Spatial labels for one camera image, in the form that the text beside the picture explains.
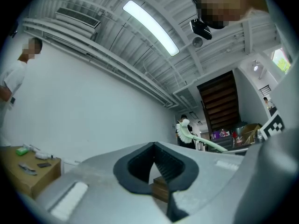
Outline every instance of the white brush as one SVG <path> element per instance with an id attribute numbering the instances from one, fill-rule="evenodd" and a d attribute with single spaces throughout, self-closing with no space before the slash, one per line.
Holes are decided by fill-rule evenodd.
<path id="1" fill-rule="evenodd" d="M 203 142 L 205 144 L 208 144 L 208 145 L 212 146 L 213 148 L 216 148 L 220 152 L 227 151 L 226 148 L 221 147 L 220 145 L 215 144 L 215 143 L 211 142 L 210 140 L 206 140 L 206 139 L 197 137 L 195 135 L 192 135 L 188 130 L 189 123 L 190 123 L 189 120 L 184 119 L 182 123 L 177 124 L 178 136 L 184 143 L 188 144 L 188 143 L 191 143 L 192 140 L 197 140 L 197 141 Z"/>

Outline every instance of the ceiling lamp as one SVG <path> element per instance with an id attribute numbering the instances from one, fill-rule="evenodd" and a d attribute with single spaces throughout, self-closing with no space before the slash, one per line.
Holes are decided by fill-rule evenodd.
<path id="1" fill-rule="evenodd" d="M 142 7 L 130 0 L 123 7 L 123 10 L 135 17 L 142 25 L 144 25 L 160 41 L 171 56 L 175 56 L 179 53 L 178 47 L 165 30 Z"/>

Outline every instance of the brush handle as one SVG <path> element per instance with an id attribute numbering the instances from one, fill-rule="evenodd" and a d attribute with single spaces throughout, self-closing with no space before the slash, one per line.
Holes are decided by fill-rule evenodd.
<path id="1" fill-rule="evenodd" d="M 195 136 L 195 135 L 193 136 L 192 139 L 193 139 L 193 140 L 200 141 L 200 142 L 203 142 L 203 143 L 205 143 L 205 144 L 208 144 L 208 145 L 212 146 L 213 148 L 216 148 L 216 149 L 219 150 L 220 152 L 225 152 L 225 151 L 227 151 L 226 148 L 221 147 L 220 145 L 215 144 L 215 143 L 211 142 L 210 140 L 206 140 L 206 139 L 200 138 L 200 137 Z"/>

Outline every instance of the storage box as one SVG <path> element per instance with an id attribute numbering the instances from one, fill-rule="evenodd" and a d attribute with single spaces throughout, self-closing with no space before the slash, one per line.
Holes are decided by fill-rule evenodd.
<path id="1" fill-rule="evenodd" d="M 2 147 L 0 158 L 8 178 L 17 191 L 22 192 L 31 198 L 36 198 L 41 191 L 61 175 L 61 160 L 47 159 L 40 160 L 35 157 L 35 153 L 29 151 L 23 156 L 16 154 L 16 149 L 20 147 Z M 37 175 L 29 175 L 19 166 L 19 162 L 24 162 L 36 170 Z M 38 163 L 48 162 L 50 167 L 40 168 Z"/>
<path id="2" fill-rule="evenodd" d="M 244 145 L 254 143 L 254 136 L 260 128 L 261 126 L 259 124 L 250 124 L 244 126 L 244 128 L 241 131 L 241 135 L 243 137 L 242 143 Z"/>

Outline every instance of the white shirt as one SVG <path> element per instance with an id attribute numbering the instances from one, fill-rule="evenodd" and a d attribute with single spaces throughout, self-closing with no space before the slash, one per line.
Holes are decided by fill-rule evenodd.
<path id="1" fill-rule="evenodd" d="M 0 75 L 0 85 L 3 87 L 7 87 L 11 91 L 12 96 L 23 83 L 26 65 L 27 64 L 25 62 L 17 60 L 6 70 L 4 70 Z M 3 118 L 7 103 L 9 102 L 5 102 L 0 98 L 0 120 Z"/>

